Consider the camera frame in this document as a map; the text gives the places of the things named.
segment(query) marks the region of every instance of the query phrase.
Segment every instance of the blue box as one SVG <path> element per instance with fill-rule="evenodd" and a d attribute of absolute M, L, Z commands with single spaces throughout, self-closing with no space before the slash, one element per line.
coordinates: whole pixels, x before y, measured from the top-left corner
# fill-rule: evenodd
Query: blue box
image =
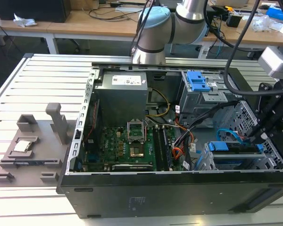
<path fill-rule="evenodd" d="M 266 12 L 266 15 L 272 18 L 276 18 L 279 20 L 283 20 L 283 12 L 280 8 L 275 7 L 269 7 L 268 11 Z"/>
<path fill-rule="evenodd" d="M 211 88 L 207 86 L 206 78 L 202 76 L 201 72 L 188 71 L 187 80 L 190 83 L 192 91 L 209 92 L 211 90 Z"/>
<path fill-rule="evenodd" d="M 202 76 L 201 72 L 187 72 L 187 78 L 190 84 L 194 82 L 200 82 L 203 83 L 206 81 L 206 79 Z"/>
<path fill-rule="evenodd" d="M 208 144 L 209 150 L 212 151 L 228 151 L 226 142 L 224 141 L 212 141 Z"/>

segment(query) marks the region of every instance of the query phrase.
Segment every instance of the blue cable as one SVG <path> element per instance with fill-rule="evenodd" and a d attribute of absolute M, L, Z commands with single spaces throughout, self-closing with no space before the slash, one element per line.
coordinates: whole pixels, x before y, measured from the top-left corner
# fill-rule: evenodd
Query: blue cable
<path fill-rule="evenodd" d="M 221 141 L 220 136 L 219 136 L 220 131 L 224 131 L 224 132 L 228 132 L 228 133 L 232 134 L 240 144 L 244 144 L 244 142 L 241 140 L 241 138 L 238 136 L 237 133 L 235 133 L 234 131 L 232 131 L 230 129 L 224 129 L 224 128 L 221 128 L 221 129 L 217 130 L 217 132 L 216 132 L 216 137 L 217 137 L 218 141 Z"/>

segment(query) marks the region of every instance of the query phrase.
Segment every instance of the power supply label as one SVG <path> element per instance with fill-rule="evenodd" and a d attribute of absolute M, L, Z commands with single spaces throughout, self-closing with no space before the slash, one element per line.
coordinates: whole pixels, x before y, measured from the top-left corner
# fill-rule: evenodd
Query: power supply label
<path fill-rule="evenodd" d="M 141 86 L 142 79 L 138 75 L 114 75 L 112 85 Z"/>

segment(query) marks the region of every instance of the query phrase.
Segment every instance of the black computer case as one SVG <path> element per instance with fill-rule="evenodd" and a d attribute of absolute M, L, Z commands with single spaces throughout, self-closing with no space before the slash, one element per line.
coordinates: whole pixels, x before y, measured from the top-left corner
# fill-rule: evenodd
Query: black computer case
<path fill-rule="evenodd" d="M 63 23 L 71 11 L 70 0 L 0 0 L 0 19 L 26 19 Z"/>

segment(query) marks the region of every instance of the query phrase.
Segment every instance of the aluminum extrusion table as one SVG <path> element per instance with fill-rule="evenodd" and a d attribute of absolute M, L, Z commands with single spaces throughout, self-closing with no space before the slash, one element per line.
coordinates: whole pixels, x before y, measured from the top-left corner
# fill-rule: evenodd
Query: aluminum extrusion table
<path fill-rule="evenodd" d="M 40 55 L 23 58 L 0 89 L 0 159 L 13 139 L 21 114 L 36 120 L 50 119 L 44 109 L 48 102 L 60 102 L 68 120 L 78 116 L 86 79 L 92 62 L 129 63 L 125 56 Z M 225 60 L 168 58 L 168 64 L 225 66 Z M 253 89 L 270 82 L 255 61 L 233 61 Z M 150 218 L 80 219 L 64 195 L 54 187 L 0 188 L 0 225 L 277 225 L 283 226 L 283 197 L 257 213 Z"/>

